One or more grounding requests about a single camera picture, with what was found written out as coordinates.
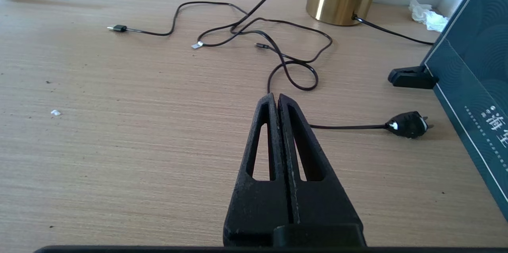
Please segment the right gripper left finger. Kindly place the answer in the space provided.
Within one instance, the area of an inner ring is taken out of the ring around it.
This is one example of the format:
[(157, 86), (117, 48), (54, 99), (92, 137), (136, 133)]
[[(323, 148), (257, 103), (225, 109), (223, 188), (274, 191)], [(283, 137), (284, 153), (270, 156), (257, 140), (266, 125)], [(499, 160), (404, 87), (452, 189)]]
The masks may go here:
[[(267, 126), (269, 180), (253, 177), (263, 125)], [(257, 103), (223, 225), (224, 245), (272, 245), (273, 231), (289, 223), (283, 140), (272, 93)]]

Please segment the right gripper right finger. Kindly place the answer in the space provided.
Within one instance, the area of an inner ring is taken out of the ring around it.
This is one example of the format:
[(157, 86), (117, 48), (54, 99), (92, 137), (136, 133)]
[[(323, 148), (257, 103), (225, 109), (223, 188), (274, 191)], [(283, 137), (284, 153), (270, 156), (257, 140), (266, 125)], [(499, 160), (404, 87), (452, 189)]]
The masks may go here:
[(366, 245), (363, 224), (297, 102), (279, 96), (290, 222), (274, 245)]

